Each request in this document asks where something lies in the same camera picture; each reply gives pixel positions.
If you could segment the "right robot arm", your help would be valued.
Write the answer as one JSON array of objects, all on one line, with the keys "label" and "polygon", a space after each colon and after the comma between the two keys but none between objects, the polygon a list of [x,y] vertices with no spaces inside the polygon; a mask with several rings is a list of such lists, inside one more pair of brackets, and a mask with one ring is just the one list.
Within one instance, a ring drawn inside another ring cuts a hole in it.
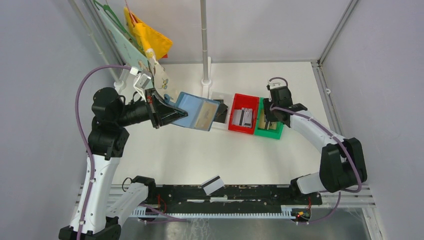
[{"label": "right robot arm", "polygon": [[263,100],[266,119],[301,134],[320,153],[318,172],[292,179],[289,199],[302,204],[315,192],[360,192],[368,177],[361,142],[335,133],[303,104],[294,104],[287,86],[268,85],[267,89],[270,97]]}]

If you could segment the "white magnetic stripe card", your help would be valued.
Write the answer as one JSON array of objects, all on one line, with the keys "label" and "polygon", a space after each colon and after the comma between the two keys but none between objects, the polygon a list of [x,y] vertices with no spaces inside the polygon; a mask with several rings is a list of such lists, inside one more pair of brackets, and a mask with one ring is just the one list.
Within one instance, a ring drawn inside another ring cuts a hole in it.
[{"label": "white magnetic stripe card", "polygon": [[203,189],[203,191],[205,192],[207,196],[210,196],[212,193],[223,188],[224,186],[225,186],[224,181],[221,179],[219,175],[216,175],[201,184],[201,188]]}]

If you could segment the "blue card holder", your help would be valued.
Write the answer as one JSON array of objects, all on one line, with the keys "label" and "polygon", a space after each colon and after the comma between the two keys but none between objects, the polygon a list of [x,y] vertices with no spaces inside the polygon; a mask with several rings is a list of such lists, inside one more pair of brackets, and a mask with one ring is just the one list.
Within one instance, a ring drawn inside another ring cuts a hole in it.
[{"label": "blue card holder", "polygon": [[172,102],[167,98],[167,95],[165,95],[165,102],[175,106],[177,108],[183,109],[185,111],[188,112],[188,116],[181,118],[175,122],[172,123],[172,125],[176,125],[179,127],[183,127],[183,128],[189,128],[189,129],[195,129],[194,125],[196,122],[196,119],[199,115],[200,109],[203,105],[204,102],[215,102],[218,107],[220,105],[220,103],[218,101],[215,100],[211,100],[208,98],[204,98],[204,97],[200,97],[200,96],[196,96],[193,94],[189,94],[186,92],[180,92],[180,94],[178,95],[178,98],[176,100],[176,102]]}]

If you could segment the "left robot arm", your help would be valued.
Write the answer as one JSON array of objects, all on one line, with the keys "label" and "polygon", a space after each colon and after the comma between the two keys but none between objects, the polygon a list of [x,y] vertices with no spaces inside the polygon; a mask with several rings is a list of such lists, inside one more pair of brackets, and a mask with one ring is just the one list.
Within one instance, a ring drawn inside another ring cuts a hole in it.
[{"label": "left robot arm", "polygon": [[153,178],[136,176],[128,190],[111,206],[107,205],[112,181],[130,136],[127,127],[149,121],[155,129],[188,116],[188,112],[168,104],[154,89],[146,91],[146,100],[125,102],[112,87],[93,96],[89,136],[83,138],[87,151],[87,169],[80,202],[70,225],[58,234],[61,240],[117,240],[122,227],[139,204],[157,198]]}]

